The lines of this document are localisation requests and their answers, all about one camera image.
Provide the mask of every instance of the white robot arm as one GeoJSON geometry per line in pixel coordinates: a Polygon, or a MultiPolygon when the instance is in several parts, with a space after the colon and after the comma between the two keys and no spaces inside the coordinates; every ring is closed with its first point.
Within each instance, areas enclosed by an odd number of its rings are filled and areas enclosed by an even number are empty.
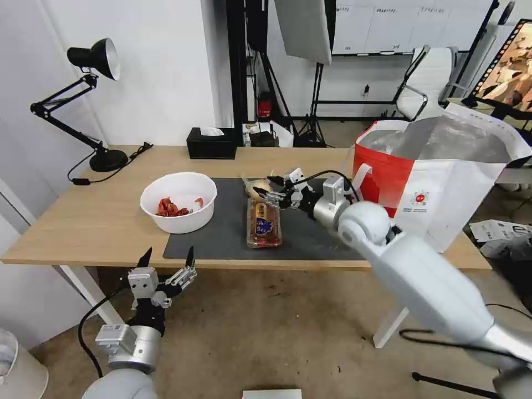
{"type": "Polygon", "coordinates": [[[133,293],[135,316],[126,324],[105,324],[96,344],[108,355],[112,369],[96,380],[82,399],[157,399],[150,374],[155,371],[160,341],[165,333],[165,311],[197,276],[194,248],[185,267],[159,282],[155,268],[148,267],[151,248],[127,276],[133,293]]]}
{"type": "Polygon", "coordinates": [[[283,186],[281,192],[255,189],[269,204],[306,212],[366,258],[416,319],[469,347],[478,361],[501,370],[494,380],[501,397],[521,398],[523,386],[532,389],[530,339],[497,324],[478,288],[422,239],[401,231],[383,207],[350,204],[345,176],[326,179],[323,194],[314,192],[307,184],[310,178],[305,179],[299,168],[269,179],[283,186]]]}

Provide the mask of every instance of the red and white bag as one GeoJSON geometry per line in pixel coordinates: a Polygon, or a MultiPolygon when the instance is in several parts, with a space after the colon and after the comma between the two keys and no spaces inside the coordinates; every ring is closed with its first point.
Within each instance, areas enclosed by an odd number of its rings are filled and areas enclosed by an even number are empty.
{"type": "Polygon", "coordinates": [[[442,117],[373,124],[355,144],[353,185],[361,199],[384,206],[399,227],[443,252],[506,164],[530,155],[507,123],[449,104],[442,117]]]}

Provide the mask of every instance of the office chair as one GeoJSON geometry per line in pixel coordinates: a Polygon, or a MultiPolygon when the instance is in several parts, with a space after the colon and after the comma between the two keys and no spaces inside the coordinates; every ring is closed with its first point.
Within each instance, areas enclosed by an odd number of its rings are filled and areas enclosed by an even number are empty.
{"type": "Polygon", "coordinates": [[[456,53],[454,48],[427,45],[414,50],[413,62],[394,98],[397,109],[408,121],[441,116],[444,109],[439,100],[444,89],[447,86],[465,89],[449,82],[456,65],[456,53]]]}

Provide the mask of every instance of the white bowl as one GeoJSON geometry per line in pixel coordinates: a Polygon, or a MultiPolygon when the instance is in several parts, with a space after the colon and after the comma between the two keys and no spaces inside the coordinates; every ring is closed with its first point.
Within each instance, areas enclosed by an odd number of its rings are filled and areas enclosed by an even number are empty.
{"type": "Polygon", "coordinates": [[[172,173],[144,189],[140,196],[140,207],[165,232],[185,234],[202,228],[211,220],[217,194],[216,184],[208,176],[195,172],[172,173]],[[183,216],[158,216],[157,206],[167,197],[179,209],[186,207],[193,212],[183,216]],[[195,202],[199,197],[203,198],[203,208],[195,202]]]}

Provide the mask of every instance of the desk lamp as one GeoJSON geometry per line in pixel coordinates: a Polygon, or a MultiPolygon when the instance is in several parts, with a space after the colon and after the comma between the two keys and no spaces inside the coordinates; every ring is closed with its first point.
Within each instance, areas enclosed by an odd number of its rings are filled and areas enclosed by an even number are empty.
{"type": "Polygon", "coordinates": [[[66,55],[68,60],[76,67],[79,67],[85,75],[78,81],[52,94],[50,97],[32,104],[30,110],[34,115],[50,122],[52,125],[92,147],[96,152],[89,161],[92,170],[96,172],[110,172],[121,169],[126,166],[128,161],[127,155],[124,152],[108,150],[101,141],[73,129],[52,116],[52,112],[56,109],[61,108],[63,105],[96,88],[98,76],[93,73],[92,68],[109,79],[118,80],[120,78],[120,63],[116,55],[115,45],[111,39],[106,38],[97,41],[90,49],[71,47],[67,50],[66,55]],[[80,84],[86,84],[88,87],[70,97],[58,98],[61,94],[66,93],[80,84]]]}

